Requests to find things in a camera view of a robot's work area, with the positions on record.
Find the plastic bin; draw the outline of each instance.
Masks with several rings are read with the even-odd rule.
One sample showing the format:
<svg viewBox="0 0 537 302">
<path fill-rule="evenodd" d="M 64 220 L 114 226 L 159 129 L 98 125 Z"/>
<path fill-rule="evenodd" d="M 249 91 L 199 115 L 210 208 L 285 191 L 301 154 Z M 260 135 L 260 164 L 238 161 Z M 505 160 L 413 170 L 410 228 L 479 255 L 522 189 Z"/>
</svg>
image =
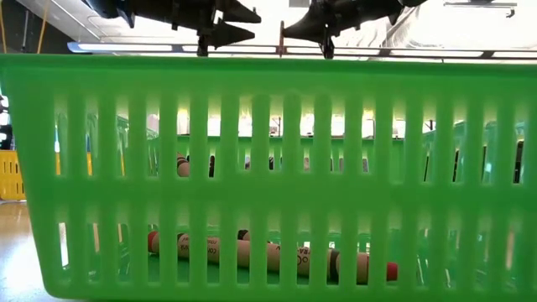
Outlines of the plastic bin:
<svg viewBox="0 0 537 302">
<path fill-rule="evenodd" d="M 184 301 L 537 299 L 536 66 L 43 55 L 4 55 L 0 66 L 12 101 L 40 266 L 52 295 Z M 238 168 L 243 100 L 253 117 L 249 171 Z M 206 134 L 214 102 L 222 116 L 216 143 L 222 160 L 210 179 Z M 180 179 L 175 156 L 185 146 L 176 136 L 176 113 L 185 105 L 190 109 L 191 175 Z M 375 112 L 371 148 L 361 140 L 364 108 Z M 89 176 L 85 119 L 94 111 L 99 156 Z M 307 172 L 300 142 L 304 111 L 315 113 Z M 54 150 L 42 148 L 54 139 L 58 112 L 67 116 L 69 147 L 61 175 L 55 175 Z M 125 175 L 117 169 L 117 112 L 129 118 Z M 145 121 L 151 112 L 159 112 L 156 174 L 146 161 L 151 147 Z M 283 162 L 275 171 L 267 165 L 272 112 L 282 112 L 284 120 Z M 328 160 L 332 112 L 345 114 L 343 171 L 331 171 Z M 400 176 L 392 172 L 394 117 L 407 121 Z M 436 120 L 430 150 L 422 135 L 428 119 Z M 464 165 L 461 178 L 453 181 L 458 120 L 465 121 Z M 490 182 L 482 181 L 485 122 L 497 125 Z M 514 184 L 517 122 L 524 123 L 524 174 Z M 367 149 L 371 166 L 363 172 Z M 428 159 L 430 178 L 424 179 L 429 152 L 434 152 Z M 58 232 L 62 222 L 65 267 Z M 149 273 L 150 225 L 157 225 L 163 238 L 156 279 Z M 253 239 L 246 284 L 237 277 L 243 274 L 237 271 L 235 250 L 241 227 Z M 188 266 L 178 265 L 176 232 L 190 234 Z M 222 240 L 216 282 L 214 268 L 206 263 L 205 238 L 213 232 Z M 514 249 L 508 244 L 511 232 Z M 95 234 L 98 249 L 86 240 Z M 282 244 L 276 284 L 269 282 L 264 250 L 273 234 Z M 326 282 L 325 249 L 332 234 L 339 236 L 341 251 L 338 284 Z M 305 240 L 312 251 L 311 275 L 307 284 L 299 284 L 295 249 Z M 355 279 L 362 242 L 369 243 L 367 286 L 357 286 Z M 387 284 L 384 277 L 391 249 L 398 250 L 396 284 Z M 486 255 L 479 255 L 483 250 Z M 427 253 L 427 261 L 417 265 L 420 253 Z M 128 268 L 121 262 L 125 254 Z M 487 259 L 484 264 L 481 256 Z M 93 263 L 98 273 L 91 270 Z M 486 277 L 477 279 L 482 265 Z M 449 266 L 456 267 L 456 275 L 447 283 Z M 420 281 L 424 274 L 417 273 L 422 268 L 426 283 Z"/>
<path fill-rule="evenodd" d="M 0 151 L 0 200 L 24 200 L 23 178 L 17 152 Z"/>
</svg>

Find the crayon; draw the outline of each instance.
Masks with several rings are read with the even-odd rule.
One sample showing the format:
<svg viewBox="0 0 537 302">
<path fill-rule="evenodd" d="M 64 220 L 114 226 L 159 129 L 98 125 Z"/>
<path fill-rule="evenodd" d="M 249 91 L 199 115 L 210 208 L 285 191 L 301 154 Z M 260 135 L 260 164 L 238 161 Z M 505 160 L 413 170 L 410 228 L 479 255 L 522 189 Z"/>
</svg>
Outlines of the crayon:
<svg viewBox="0 0 537 302">
<path fill-rule="evenodd" d="M 239 240 L 250 240 L 250 232 L 248 230 L 239 230 L 237 234 Z M 310 249 L 308 247 L 299 247 L 298 249 L 298 274 L 309 275 L 310 265 L 301 265 L 308 263 L 310 260 Z M 339 262 L 340 253 L 336 249 L 330 248 L 328 252 L 328 279 L 332 281 L 338 281 L 339 279 Z M 368 271 L 369 271 L 369 255 L 366 253 L 357 254 L 357 283 L 368 283 Z M 386 279 L 388 281 L 397 280 L 398 266 L 396 263 L 388 263 L 386 267 Z"/>
<path fill-rule="evenodd" d="M 190 175 L 190 164 L 182 154 L 177 154 L 177 175 L 188 177 Z"/>
<path fill-rule="evenodd" d="M 177 253 L 179 258 L 189 257 L 188 234 L 181 233 L 177 236 Z M 159 253 L 159 233 L 150 232 L 148 235 L 148 250 L 151 253 Z M 267 243 L 267 270 L 279 272 L 280 245 Z M 207 261 L 218 264 L 220 260 L 220 239 L 218 237 L 207 238 Z M 248 268 L 250 264 L 250 241 L 237 240 L 237 266 Z M 366 253 L 357 253 L 357 284 L 368 283 L 369 256 Z M 386 279 L 397 280 L 398 267 L 395 263 L 388 263 Z M 340 273 L 340 253 L 333 248 L 328 249 L 326 277 L 331 281 L 338 281 Z M 310 249 L 299 247 L 297 249 L 297 274 L 308 277 L 310 275 Z"/>
</svg>

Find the floor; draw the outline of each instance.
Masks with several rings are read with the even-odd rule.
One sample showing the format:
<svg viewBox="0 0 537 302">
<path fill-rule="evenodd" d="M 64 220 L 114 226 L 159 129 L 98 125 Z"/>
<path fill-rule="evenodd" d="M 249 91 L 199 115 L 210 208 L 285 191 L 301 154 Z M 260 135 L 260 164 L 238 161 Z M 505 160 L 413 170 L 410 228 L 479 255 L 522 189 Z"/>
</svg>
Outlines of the floor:
<svg viewBox="0 0 537 302">
<path fill-rule="evenodd" d="M 44 291 L 25 202 L 0 204 L 0 301 L 67 301 Z"/>
</svg>

